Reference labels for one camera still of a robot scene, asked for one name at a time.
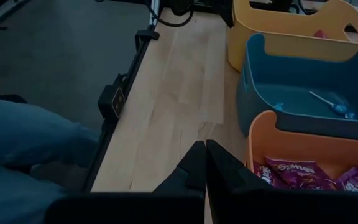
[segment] lollipop stick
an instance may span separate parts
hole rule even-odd
[[[334,106],[334,104],[333,104],[332,102],[330,102],[330,101],[324,99],[323,97],[317,95],[316,93],[314,93],[314,92],[312,92],[312,91],[309,91],[309,93],[312,94],[313,96],[317,97],[317,99],[319,99],[319,100],[321,100],[321,101],[323,101],[323,102],[329,104],[330,106],[332,106],[332,107]]]

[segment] cable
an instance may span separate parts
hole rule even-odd
[[[148,1],[147,0],[144,0],[144,3],[146,5],[146,7],[149,9],[150,13],[153,15],[153,17],[161,22],[162,24],[166,25],[166,26],[169,26],[169,27],[181,27],[181,26],[184,26],[186,25],[187,23],[189,23],[191,21],[191,18],[193,18],[193,14],[194,14],[194,0],[192,0],[190,2],[190,14],[189,14],[189,17],[182,23],[179,23],[179,24],[173,24],[173,23],[170,23],[170,22],[166,22],[164,20],[162,20],[158,15],[156,15],[156,13],[153,11],[151,5],[149,5]]]

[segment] blue jeans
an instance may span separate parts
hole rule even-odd
[[[42,223],[64,189],[5,166],[51,161],[88,167],[99,133],[38,106],[0,100],[0,223]]]

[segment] basket handle hole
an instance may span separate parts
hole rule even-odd
[[[345,34],[346,34],[347,38],[351,42],[357,42],[358,41],[358,31],[356,30],[356,28],[354,28],[354,26],[352,24],[348,24],[344,28],[344,31],[345,31]]]

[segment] yellow basket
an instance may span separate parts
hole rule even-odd
[[[329,0],[315,14],[306,16],[254,9],[249,0],[233,1],[234,27],[227,31],[230,64],[241,71],[248,38],[257,32],[265,36],[268,54],[343,61],[358,51],[344,29],[352,24],[358,32],[358,12],[342,0]],[[327,39],[313,37],[322,30]]]

